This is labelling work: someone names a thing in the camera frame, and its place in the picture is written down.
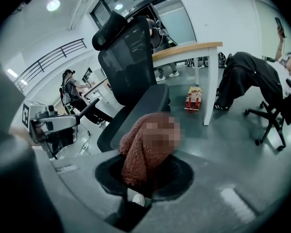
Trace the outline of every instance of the smartphone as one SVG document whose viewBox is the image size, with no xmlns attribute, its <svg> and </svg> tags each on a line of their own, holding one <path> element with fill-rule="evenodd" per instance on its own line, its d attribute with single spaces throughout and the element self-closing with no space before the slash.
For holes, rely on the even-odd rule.
<svg viewBox="0 0 291 233">
<path fill-rule="evenodd" d="M 283 31 L 283 27 L 282 27 L 282 24 L 281 24 L 280 19 L 277 18 L 277 17 L 275 17 L 275 21 L 276 21 L 276 23 L 277 23 L 277 26 L 278 26 L 280 29 L 282 29 L 282 36 L 283 36 L 284 38 L 286 38 L 286 36 L 285 36 L 285 32 Z"/>
</svg>

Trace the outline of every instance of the railing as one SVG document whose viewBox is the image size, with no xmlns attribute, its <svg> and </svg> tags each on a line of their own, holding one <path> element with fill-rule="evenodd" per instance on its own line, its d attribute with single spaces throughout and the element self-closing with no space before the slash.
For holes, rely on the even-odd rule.
<svg viewBox="0 0 291 233">
<path fill-rule="evenodd" d="M 26 87 L 29 85 L 33 79 L 39 75 L 41 72 L 45 72 L 45 69 L 53 64 L 55 61 L 63 57 L 67 57 L 68 54 L 77 51 L 82 48 L 87 48 L 84 43 L 84 38 L 69 42 L 61 47 L 49 52 L 44 55 L 42 58 L 38 59 L 35 63 L 33 63 L 30 67 L 28 67 L 25 71 L 22 72 L 18 76 L 18 78 L 14 81 L 15 85 L 21 92 L 24 92 Z"/>
</svg>

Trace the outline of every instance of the woman with ponytail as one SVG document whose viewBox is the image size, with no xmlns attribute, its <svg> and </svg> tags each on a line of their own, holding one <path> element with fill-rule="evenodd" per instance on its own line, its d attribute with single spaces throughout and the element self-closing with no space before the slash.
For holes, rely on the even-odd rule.
<svg viewBox="0 0 291 233">
<path fill-rule="evenodd" d="M 70 105 L 74 108 L 78 109 L 80 112 L 85 109 L 87 106 L 86 103 L 81 98 L 79 92 L 77 91 L 77 88 L 91 88 L 89 84 L 80 84 L 76 80 L 73 79 L 73 72 L 69 69 L 67 69 L 63 73 L 63 82 L 62 87 L 64 88 L 65 92 L 69 94 L 71 98 Z M 93 122 L 94 124 L 101 126 L 101 124 L 104 122 L 99 117 L 104 117 L 106 121 L 111 122 L 112 117 L 106 115 L 102 111 L 98 110 L 96 107 L 92 107 L 86 114 L 86 118 Z"/>
</svg>

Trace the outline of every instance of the black cup holder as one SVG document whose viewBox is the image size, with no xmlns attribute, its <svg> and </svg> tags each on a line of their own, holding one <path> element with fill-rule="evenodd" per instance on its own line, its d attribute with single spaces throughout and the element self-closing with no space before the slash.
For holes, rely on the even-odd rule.
<svg viewBox="0 0 291 233">
<path fill-rule="evenodd" d="M 123 183 L 121 176 L 124 161 L 125 157 L 118 155 L 101 163 L 95 170 L 95 177 L 107 193 L 125 198 L 128 187 Z M 149 190 L 152 187 L 145 185 L 137 191 L 152 198 L 152 202 L 175 200 L 190 187 L 193 177 L 193 170 L 187 163 L 170 155 L 157 171 L 157 189 L 152 192 Z"/>
</svg>

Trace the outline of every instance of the gray floor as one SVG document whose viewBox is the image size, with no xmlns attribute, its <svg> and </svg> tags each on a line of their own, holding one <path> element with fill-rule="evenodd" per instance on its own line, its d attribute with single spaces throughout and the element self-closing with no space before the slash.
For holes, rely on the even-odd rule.
<svg viewBox="0 0 291 233">
<path fill-rule="evenodd" d="M 276 130 L 272 129 L 265 143 L 256 146 L 254 140 L 263 135 L 267 121 L 256 115 L 243 116 L 247 108 L 258 109 L 263 100 L 259 88 L 251 87 L 245 96 L 234 101 L 228 112 L 214 111 L 210 125 L 204 126 L 208 69 L 199 69 L 203 100 L 201 110 L 193 114 L 187 113 L 184 107 L 189 86 L 194 86 L 194 69 L 185 66 L 178 66 L 177 69 L 180 76 L 170 78 L 168 75 L 171 69 L 165 67 L 166 80 L 161 83 L 169 85 L 171 114 L 181 124 L 183 137 L 178 149 L 222 165 L 237 179 L 245 181 L 254 193 L 269 198 L 270 204 L 285 194 L 289 187 L 281 186 L 281 180 L 291 179 L 291 126 L 284 125 L 287 147 L 278 153 L 276 148 L 281 141 Z M 223 70 L 219 69 L 219 81 L 222 73 Z M 121 109 L 121 105 L 116 102 L 112 93 L 106 99 L 108 104 L 101 100 L 97 107 L 114 116 Z M 81 123 L 92 134 L 89 148 L 84 155 L 100 153 L 97 139 L 104 126 L 98 128 L 86 118 Z M 63 149 L 58 157 L 79 156 L 82 145 L 88 139 L 86 131 L 79 126 L 77 142 Z"/>
</svg>

